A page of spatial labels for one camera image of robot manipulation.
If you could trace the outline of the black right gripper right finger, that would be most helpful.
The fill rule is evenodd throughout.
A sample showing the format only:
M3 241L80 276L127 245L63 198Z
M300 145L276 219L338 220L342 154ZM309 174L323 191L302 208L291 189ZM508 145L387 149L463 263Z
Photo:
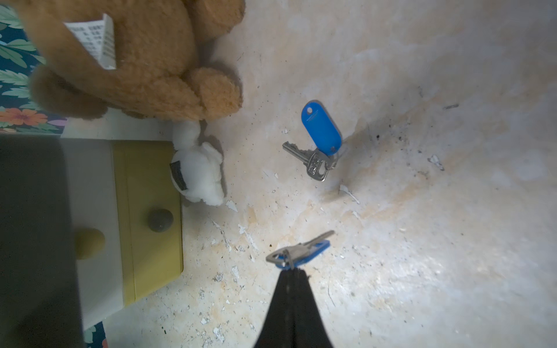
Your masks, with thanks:
M294 269L294 347L333 347L304 270Z

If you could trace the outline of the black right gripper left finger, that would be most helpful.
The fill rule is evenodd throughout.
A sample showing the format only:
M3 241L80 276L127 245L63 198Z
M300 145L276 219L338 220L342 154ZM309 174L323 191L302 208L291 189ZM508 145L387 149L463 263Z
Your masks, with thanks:
M290 294L294 271L281 271L255 347L293 347L294 314Z

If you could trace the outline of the key with blue tag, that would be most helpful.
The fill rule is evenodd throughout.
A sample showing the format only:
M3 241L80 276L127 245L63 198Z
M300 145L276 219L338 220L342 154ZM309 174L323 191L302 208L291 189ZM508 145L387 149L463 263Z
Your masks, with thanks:
M303 163L310 178L323 182L329 171L337 165L342 135L326 108L318 100L309 101L303 107L301 120L316 148L301 150L290 142L283 143L282 148Z
M307 264L330 247L329 238L335 231L322 233L308 242L277 249L269 254L265 261L281 270L291 270Z

